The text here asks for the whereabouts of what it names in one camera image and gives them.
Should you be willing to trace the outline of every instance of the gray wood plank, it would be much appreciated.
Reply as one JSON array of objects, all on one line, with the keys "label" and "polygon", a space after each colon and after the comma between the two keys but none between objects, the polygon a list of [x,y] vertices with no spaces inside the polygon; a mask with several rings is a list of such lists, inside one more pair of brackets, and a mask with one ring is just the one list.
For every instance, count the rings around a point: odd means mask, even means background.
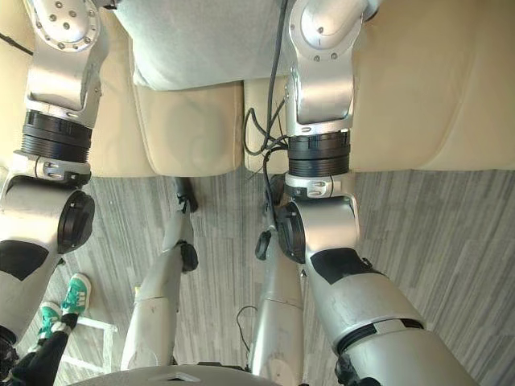
[{"label": "gray wood plank", "polygon": [[[180,363],[245,363],[235,316],[257,304],[263,264],[253,257],[261,229],[263,184],[244,169],[194,179],[200,210],[192,216],[200,266],[183,278],[176,342]],[[515,384],[515,172],[396,171],[358,175],[359,253],[415,304],[483,386]],[[121,360],[134,287],[159,253],[175,209],[171,179],[93,179],[94,233],[53,275],[45,299],[59,301],[68,279],[86,273],[94,292],[87,316],[115,324]],[[305,291],[305,381],[337,385],[335,357]],[[251,310],[242,318],[252,334]],[[36,316],[19,345],[35,341]],[[67,354],[101,363],[101,337],[79,327]],[[94,374],[63,363],[56,384]]]}]

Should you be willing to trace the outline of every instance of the black cable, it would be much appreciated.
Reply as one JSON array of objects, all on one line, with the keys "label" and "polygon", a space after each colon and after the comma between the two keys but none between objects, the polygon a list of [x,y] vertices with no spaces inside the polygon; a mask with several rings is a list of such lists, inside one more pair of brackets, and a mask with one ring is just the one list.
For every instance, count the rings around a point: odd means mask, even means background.
[{"label": "black cable", "polygon": [[238,325],[238,328],[240,329],[240,337],[241,337],[241,341],[243,342],[243,344],[245,344],[245,348],[247,349],[247,353],[250,352],[250,348],[249,348],[249,345],[247,344],[247,342],[245,341],[245,338],[243,337],[243,331],[241,330],[241,324],[240,324],[240,315],[241,313],[248,309],[248,308],[252,308],[253,310],[258,310],[256,307],[254,306],[244,306],[242,308],[240,308],[240,310],[238,311],[237,315],[236,315],[236,324]]},{"label": "black cable", "polygon": [[26,54],[28,54],[30,56],[34,55],[34,52],[29,50],[28,48],[25,48],[20,43],[17,43],[14,39],[12,39],[9,36],[5,36],[4,34],[0,33],[0,39],[2,39],[4,42],[10,44],[11,46],[13,46],[15,48],[18,48],[20,51],[23,51],[23,52],[25,52]]},{"label": "black cable", "polygon": [[[279,23],[277,26],[277,35],[275,38],[275,53],[274,53],[274,63],[272,65],[272,73],[270,74],[270,82],[268,85],[268,103],[266,106],[266,134],[270,135],[270,131],[272,130],[271,118],[272,118],[272,102],[274,99],[274,87],[275,87],[275,77],[277,75],[277,67],[279,66],[279,56],[281,55],[281,46],[282,46],[282,31],[284,30],[284,20],[286,18],[286,8],[288,7],[288,0],[282,0],[281,2],[281,13],[279,15]],[[266,147],[266,138],[263,142],[263,147]]]},{"label": "black cable", "polygon": [[[274,99],[274,87],[275,87],[275,78],[277,75],[277,69],[279,64],[279,57],[281,55],[281,46],[282,46],[282,32],[284,31],[284,22],[286,19],[286,9],[288,6],[288,0],[282,0],[281,2],[281,13],[279,15],[279,22],[277,28],[277,34],[275,39],[275,52],[274,52],[274,62],[272,63],[272,71],[270,73],[270,82],[268,85],[268,98],[266,104],[266,129],[263,129],[256,118],[256,113],[254,108],[250,108],[245,115],[245,120],[243,121],[243,147],[247,154],[256,156],[262,154],[263,151],[267,150],[263,157],[263,176],[265,179],[266,186],[266,205],[272,211],[272,215],[274,217],[274,222],[276,223],[276,215],[274,209],[274,200],[272,194],[272,187],[270,185],[270,179],[268,178],[268,170],[267,163],[270,160],[270,156],[273,152],[279,150],[288,150],[288,145],[286,143],[287,136],[282,132],[281,127],[281,119],[279,118],[279,129],[281,131],[281,136],[278,138],[274,138],[270,135],[272,130],[272,126],[274,125],[275,120],[279,117],[282,107],[286,103],[283,99],[279,106],[275,110],[275,114],[272,116],[272,102]],[[257,130],[263,135],[263,143],[259,150],[253,151],[249,148],[247,144],[247,125],[249,123],[249,117],[252,117],[253,123],[256,126]]]},{"label": "black cable", "polygon": [[[281,133],[281,135],[284,136],[284,133],[282,131],[282,125],[281,125],[281,117],[278,117],[278,124],[279,124],[279,133]],[[285,146],[288,146],[288,143],[286,142],[286,139],[284,141],[282,141],[282,144],[285,145]]]},{"label": "black cable", "polygon": [[272,215],[274,217],[274,223],[276,223],[276,216],[275,216],[275,210],[274,210],[274,196],[272,194],[272,186],[270,185],[270,179],[268,178],[268,170],[266,168],[266,164],[270,160],[270,156],[273,152],[279,151],[279,150],[285,150],[282,147],[274,147],[273,149],[268,150],[265,153],[265,157],[263,158],[263,176],[265,178],[265,188],[266,188],[266,205],[270,208],[272,211]]},{"label": "black cable", "polygon": [[[277,109],[275,110],[275,113],[272,117],[272,125],[274,124],[275,120],[279,118],[279,114],[281,113],[281,110],[282,108],[284,107],[284,104],[286,102],[284,100],[281,101],[281,103],[279,104],[279,106],[277,107]],[[268,141],[275,141],[275,137],[272,137],[272,135],[270,134],[267,134],[266,131],[262,128],[262,126],[259,124],[258,122],[258,119],[256,118],[256,111],[254,109],[254,107],[251,107],[248,111],[247,111],[247,114],[245,115],[245,119],[243,120],[243,147],[245,149],[245,152],[247,154],[250,154],[250,155],[259,155],[261,154],[264,150],[267,150],[267,146],[263,149],[259,149],[257,151],[254,151],[254,150],[251,150],[249,148],[249,144],[247,143],[247,126],[249,124],[249,118],[252,117],[252,121],[254,123],[254,126],[256,127],[257,131],[259,131],[259,133],[261,133],[265,139],[266,139],[266,143],[268,143]]]}]

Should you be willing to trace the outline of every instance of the sofa cushion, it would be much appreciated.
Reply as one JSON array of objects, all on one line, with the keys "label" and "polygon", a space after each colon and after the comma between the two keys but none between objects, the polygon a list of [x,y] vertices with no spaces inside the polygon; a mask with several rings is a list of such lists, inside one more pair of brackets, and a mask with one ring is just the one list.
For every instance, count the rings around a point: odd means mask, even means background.
[{"label": "sofa cushion", "polygon": [[[365,25],[355,54],[353,170],[513,168],[515,2],[466,3],[389,0]],[[263,124],[267,85],[245,82],[245,108],[255,106]],[[254,149],[261,144],[255,130],[247,137]],[[287,170],[284,153],[272,156],[271,173]],[[245,164],[262,162],[245,156]]]},{"label": "sofa cushion", "polygon": [[[134,83],[170,91],[267,76],[279,5],[277,0],[121,2],[116,15],[134,41]],[[279,73],[287,71],[282,60]]]},{"label": "sofa cushion", "polygon": [[179,92],[135,86],[148,159],[159,175],[221,175],[241,164],[241,82]]}]

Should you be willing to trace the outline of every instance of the green sneaker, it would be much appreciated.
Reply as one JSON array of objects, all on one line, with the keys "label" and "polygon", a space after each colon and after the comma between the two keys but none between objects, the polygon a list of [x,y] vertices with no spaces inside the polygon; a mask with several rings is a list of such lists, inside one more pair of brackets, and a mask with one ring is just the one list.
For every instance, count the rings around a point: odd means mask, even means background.
[{"label": "green sneaker", "polygon": [[73,275],[68,283],[66,298],[61,303],[63,314],[82,314],[88,309],[90,295],[91,282],[89,279],[81,273]]},{"label": "green sneaker", "polygon": [[43,315],[43,325],[39,329],[38,337],[48,339],[52,335],[52,326],[61,319],[63,312],[54,302],[43,302],[39,309]]}]

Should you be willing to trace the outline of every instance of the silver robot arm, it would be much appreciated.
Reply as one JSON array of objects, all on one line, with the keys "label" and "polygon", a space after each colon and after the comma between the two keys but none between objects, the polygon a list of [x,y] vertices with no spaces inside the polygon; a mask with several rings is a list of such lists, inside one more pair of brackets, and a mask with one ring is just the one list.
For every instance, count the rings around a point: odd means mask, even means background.
[{"label": "silver robot arm", "polygon": [[61,255],[90,236],[95,210],[80,189],[108,47],[98,13],[111,0],[34,0],[35,52],[21,150],[0,196],[0,344],[25,333]]},{"label": "silver robot arm", "polygon": [[401,291],[355,251],[360,229],[348,180],[352,49],[379,3],[298,0],[293,6],[285,178],[292,200],[278,211],[280,244],[306,265],[341,384],[473,385]]}]

